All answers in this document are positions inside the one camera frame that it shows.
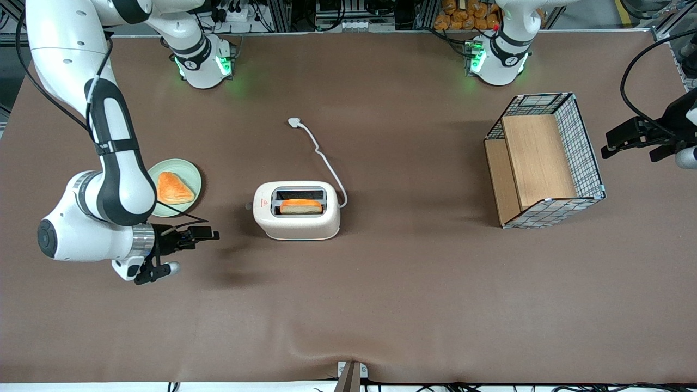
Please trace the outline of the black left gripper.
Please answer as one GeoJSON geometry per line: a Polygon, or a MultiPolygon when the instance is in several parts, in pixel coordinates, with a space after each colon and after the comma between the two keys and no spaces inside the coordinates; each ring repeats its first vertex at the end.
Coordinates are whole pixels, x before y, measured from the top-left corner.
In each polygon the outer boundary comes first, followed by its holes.
{"type": "MultiPolygon", "coordinates": [[[[661,125],[672,132],[675,141],[684,142],[685,146],[695,146],[696,126],[688,117],[690,110],[695,110],[695,100],[696,90],[689,91],[670,103],[661,116],[661,125]]],[[[607,144],[601,149],[605,160],[620,151],[651,145],[661,144],[649,153],[652,163],[669,158],[679,151],[676,144],[662,144],[664,132],[640,117],[628,119],[606,132],[605,137],[607,144]]]]}

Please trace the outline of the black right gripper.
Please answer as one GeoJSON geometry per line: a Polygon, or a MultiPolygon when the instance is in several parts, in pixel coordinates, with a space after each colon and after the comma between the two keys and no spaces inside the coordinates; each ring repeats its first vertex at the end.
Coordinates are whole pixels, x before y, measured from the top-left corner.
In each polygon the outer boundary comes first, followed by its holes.
{"type": "Polygon", "coordinates": [[[194,250],[198,241],[218,240],[219,231],[211,226],[191,225],[185,231],[177,231],[174,226],[154,225],[154,256],[167,256],[183,250],[194,250]]]}

